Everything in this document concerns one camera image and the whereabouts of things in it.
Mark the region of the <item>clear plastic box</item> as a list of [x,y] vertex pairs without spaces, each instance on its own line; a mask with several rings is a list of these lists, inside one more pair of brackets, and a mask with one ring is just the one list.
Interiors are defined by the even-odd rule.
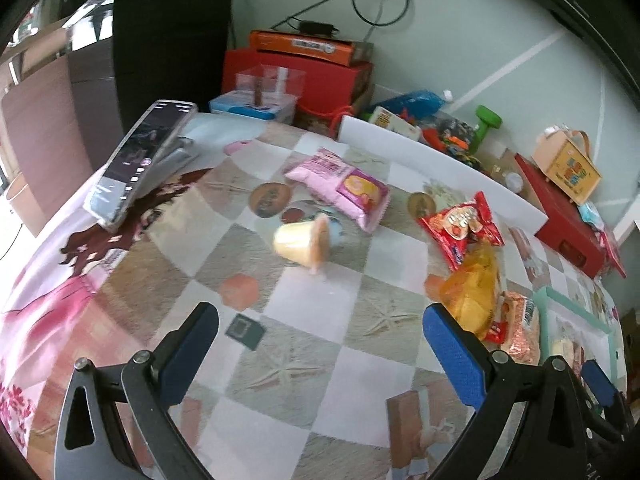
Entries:
[[284,66],[259,64],[235,75],[235,89],[251,94],[274,94],[299,98],[305,87],[306,73]]

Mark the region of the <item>toy clutter pile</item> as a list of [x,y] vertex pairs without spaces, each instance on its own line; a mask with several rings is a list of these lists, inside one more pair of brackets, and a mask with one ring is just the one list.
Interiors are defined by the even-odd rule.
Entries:
[[406,112],[397,115],[382,106],[375,107],[372,113],[365,114],[364,117],[369,124],[425,144],[476,170],[482,169],[480,161],[470,152],[475,130],[456,118],[432,116],[419,124]]

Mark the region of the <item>small red candy packet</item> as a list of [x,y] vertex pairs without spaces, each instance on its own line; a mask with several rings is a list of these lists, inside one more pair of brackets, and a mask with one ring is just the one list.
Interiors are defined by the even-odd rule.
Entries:
[[484,341],[491,342],[492,344],[503,344],[506,340],[507,332],[508,323],[506,321],[492,321]]

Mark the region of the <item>pink snack packet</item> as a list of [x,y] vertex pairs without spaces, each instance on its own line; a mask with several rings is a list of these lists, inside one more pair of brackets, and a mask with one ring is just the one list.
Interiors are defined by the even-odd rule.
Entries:
[[369,234],[378,227],[390,203],[390,189],[384,182],[326,148],[319,148],[284,176],[305,185],[314,196],[341,211]]

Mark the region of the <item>large red gift box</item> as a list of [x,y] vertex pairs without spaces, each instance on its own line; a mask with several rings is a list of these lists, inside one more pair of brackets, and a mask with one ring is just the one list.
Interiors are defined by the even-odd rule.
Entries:
[[595,278],[603,269],[605,253],[593,229],[582,221],[570,199],[555,184],[548,182],[538,168],[520,154],[515,154],[514,160],[548,217],[536,237],[587,276]]

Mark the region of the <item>orange flat box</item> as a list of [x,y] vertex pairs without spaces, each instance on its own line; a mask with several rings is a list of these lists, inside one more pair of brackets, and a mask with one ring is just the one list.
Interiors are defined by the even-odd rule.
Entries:
[[367,41],[338,40],[273,30],[252,30],[248,42],[256,51],[314,58],[341,66],[369,62],[373,54],[373,44]]

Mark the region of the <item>pink floral pouch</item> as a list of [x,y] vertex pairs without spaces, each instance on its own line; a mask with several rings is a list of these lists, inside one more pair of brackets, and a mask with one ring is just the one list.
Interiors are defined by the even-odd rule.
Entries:
[[604,272],[615,270],[620,274],[621,278],[627,277],[622,257],[620,256],[620,248],[613,236],[611,230],[605,226],[598,234],[599,243],[604,252]]

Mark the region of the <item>yellow jelly pudding cup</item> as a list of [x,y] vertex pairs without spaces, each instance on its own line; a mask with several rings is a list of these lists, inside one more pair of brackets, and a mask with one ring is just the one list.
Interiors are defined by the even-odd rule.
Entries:
[[282,224],[273,234],[272,247],[282,258],[319,272],[329,258],[329,217],[318,214],[314,220]]

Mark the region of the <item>beige barcode bread pack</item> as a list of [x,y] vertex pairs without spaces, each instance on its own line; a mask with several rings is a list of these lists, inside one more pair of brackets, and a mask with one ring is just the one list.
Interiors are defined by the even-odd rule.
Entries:
[[506,338],[500,349],[517,363],[538,365],[541,350],[536,304],[518,292],[504,292],[502,298],[506,307]]

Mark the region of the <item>blue water bottle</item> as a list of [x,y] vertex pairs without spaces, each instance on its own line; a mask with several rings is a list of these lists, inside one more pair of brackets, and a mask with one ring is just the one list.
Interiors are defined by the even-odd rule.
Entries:
[[374,103],[369,110],[373,112],[377,107],[382,107],[398,116],[405,114],[423,119],[435,115],[445,104],[447,101],[435,92],[416,90]]

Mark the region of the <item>red box stack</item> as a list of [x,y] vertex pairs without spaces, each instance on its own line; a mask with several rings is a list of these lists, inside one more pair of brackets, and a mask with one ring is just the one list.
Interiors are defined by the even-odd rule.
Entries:
[[259,52],[249,48],[226,52],[222,90],[233,90],[237,73],[252,70],[259,65],[282,66],[304,72],[304,86],[297,104],[307,113],[331,114],[347,105],[359,113],[370,103],[374,69],[371,62],[347,67],[313,58]]

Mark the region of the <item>clear steamed bun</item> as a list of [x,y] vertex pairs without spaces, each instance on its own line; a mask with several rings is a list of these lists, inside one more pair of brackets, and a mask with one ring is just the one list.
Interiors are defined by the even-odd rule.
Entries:
[[551,343],[552,356],[562,356],[574,374],[579,377],[586,362],[586,350],[578,342],[570,338],[558,338]]

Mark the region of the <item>yellow snack bag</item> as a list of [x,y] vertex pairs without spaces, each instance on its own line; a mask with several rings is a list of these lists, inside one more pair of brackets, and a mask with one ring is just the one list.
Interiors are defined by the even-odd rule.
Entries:
[[483,340],[494,319],[499,292],[495,249],[479,244],[468,252],[458,270],[439,287],[439,301],[467,332]]

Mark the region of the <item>blue wet wipes pack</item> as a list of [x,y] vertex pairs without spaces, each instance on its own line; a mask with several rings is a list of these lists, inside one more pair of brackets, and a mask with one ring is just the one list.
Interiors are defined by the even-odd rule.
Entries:
[[602,231],[605,223],[600,216],[600,212],[594,203],[585,202],[578,206],[580,218],[585,224],[589,224],[593,229]]

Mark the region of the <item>blue lidded plastic container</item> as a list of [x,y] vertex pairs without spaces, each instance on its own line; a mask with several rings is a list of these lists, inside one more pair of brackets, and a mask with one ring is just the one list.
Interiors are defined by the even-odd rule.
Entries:
[[262,102],[255,103],[254,93],[233,90],[217,96],[209,102],[211,112],[226,112],[266,122],[290,124],[295,116],[297,98],[292,94],[266,92]]

